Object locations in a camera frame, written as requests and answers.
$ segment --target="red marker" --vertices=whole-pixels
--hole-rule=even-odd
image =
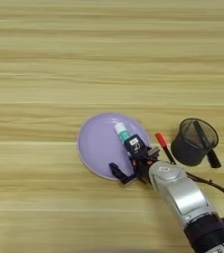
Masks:
[[[172,164],[177,164],[176,161],[174,160],[174,158],[173,158],[173,156],[172,156],[172,154],[171,154],[171,152],[170,152],[170,150],[167,146],[167,143],[166,143],[164,137],[162,136],[162,134],[160,132],[158,132],[158,133],[155,134],[155,136],[156,136],[158,142],[160,143],[160,145],[162,146],[164,152],[168,156],[170,162]]]

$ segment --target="black cup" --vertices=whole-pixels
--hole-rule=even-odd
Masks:
[[[175,158],[186,166],[196,166],[204,156],[218,144],[216,130],[200,119],[186,119],[172,142],[171,150]]]

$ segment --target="purple plate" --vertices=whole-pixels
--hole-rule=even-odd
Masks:
[[[109,167],[111,162],[126,175],[133,172],[127,152],[114,130],[117,123],[124,123],[130,134],[139,134],[150,145],[148,134],[137,121],[117,113],[93,116],[84,123],[78,135],[78,151],[83,163],[95,174],[113,180],[116,177]]]

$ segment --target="wood grain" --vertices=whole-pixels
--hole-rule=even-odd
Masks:
[[[224,1],[0,0],[0,253],[192,252],[149,187],[81,163],[79,128],[105,111],[153,144],[209,121],[223,168],[189,171],[224,186]],[[202,189],[223,216],[224,196]]]

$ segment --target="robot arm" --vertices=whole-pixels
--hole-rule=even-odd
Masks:
[[[174,211],[194,251],[224,253],[224,222],[185,170],[158,161],[150,167],[149,178]]]

